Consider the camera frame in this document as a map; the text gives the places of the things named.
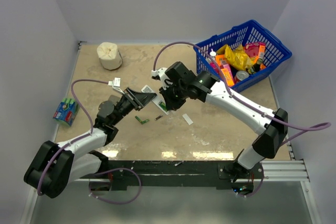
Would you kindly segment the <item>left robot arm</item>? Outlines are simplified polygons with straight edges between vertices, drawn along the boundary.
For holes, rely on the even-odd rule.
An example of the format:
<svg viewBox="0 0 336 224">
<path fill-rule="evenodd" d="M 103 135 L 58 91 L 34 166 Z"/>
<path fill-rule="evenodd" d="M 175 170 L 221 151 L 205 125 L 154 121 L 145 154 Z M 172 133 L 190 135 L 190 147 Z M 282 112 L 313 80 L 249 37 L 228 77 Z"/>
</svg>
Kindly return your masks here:
<svg viewBox="0 0 336 224">
<path fill-rule="evenodd" d="M 157 97 L 155 92 L 126 88 L 121 97 L 112 95 L 102 102 L 93 129 L 73 139 L 44 142 L 28 167 L 24 182 L 42 195 L 55 198 L 66 186 L 83 176 L 103 178 L 108 174 L 108 158 L 97 149 L 113 141 L 116 125 L 132 110 L 141 110 Z"/>
</svg>

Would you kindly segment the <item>white remote control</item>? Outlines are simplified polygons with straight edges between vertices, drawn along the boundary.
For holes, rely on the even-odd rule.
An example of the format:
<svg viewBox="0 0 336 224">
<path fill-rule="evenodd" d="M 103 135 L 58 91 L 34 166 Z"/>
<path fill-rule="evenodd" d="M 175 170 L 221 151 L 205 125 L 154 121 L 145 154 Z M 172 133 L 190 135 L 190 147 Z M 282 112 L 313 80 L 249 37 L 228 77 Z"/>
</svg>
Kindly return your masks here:
<svg viewBox="0 0 336 224">
<path fill-rule="evenodd" d="M 148 85 L 145 85 L 142 89 L 141 89 L 141 91 L 142 92 L 153 92 L 153 93 L 156 93 L 153 89 L 151 89 Z M 161 107 L 160 107 L 160 103 L 161 102 L 163 102 L 163 103 L 165 103 L 164 102 L 164 100 L 157 94 L 157 97 L 156 98 L 154 98 L 153 100 L 152 100 L 152 102 L 164 113 L 164 114 L 166 114 L 166 115 L 168 115 L 169 114 L 169 111 L 167 110 L 167 112 L 166 111 L 164 111 Z"/>
</svg>

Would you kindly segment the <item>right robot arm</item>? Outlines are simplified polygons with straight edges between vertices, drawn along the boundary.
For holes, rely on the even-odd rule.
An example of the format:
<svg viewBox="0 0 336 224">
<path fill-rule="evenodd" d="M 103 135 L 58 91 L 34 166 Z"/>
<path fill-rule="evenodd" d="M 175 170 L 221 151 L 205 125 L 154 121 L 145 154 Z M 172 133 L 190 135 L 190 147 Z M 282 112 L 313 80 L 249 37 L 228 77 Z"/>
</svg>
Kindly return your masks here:
<svg viewBox="0 0 336 224">
<path fill-rule="evenodd" d="M 200 100 L 224 109 L 258 135 L 252 145 L 242 150 L 226 167 L 227 173 L 246 178 L 256 164 L 276 156 L 288 132 L 285 125 L 288 113 L 285 110 L 274 111 L 260 106 L 227 88 L 217 76 L 207 71 L 194 74 L 180 61 L 169 68 L 153 70 L 151 76 L 162 82 L 159 92 L 167 110 L 178 110 L 188 98 Z"/>
</svg>

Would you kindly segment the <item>white battery cover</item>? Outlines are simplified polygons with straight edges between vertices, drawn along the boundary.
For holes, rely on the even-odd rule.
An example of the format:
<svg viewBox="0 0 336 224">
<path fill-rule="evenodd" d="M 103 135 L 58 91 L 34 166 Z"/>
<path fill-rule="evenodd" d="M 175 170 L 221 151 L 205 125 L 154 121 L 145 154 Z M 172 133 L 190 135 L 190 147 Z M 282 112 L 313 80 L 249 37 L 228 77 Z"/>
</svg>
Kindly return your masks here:
<svg viewBox="0 0 336 224">
<path fill-rule="evenodd" d="M 186 121 L 186 123 L 188 125 L 192 125 L 193 124 L 192 119 L 187 114 L 183 114 L 182 117 L 183 117 L 183 119 Z"/>
</svg>

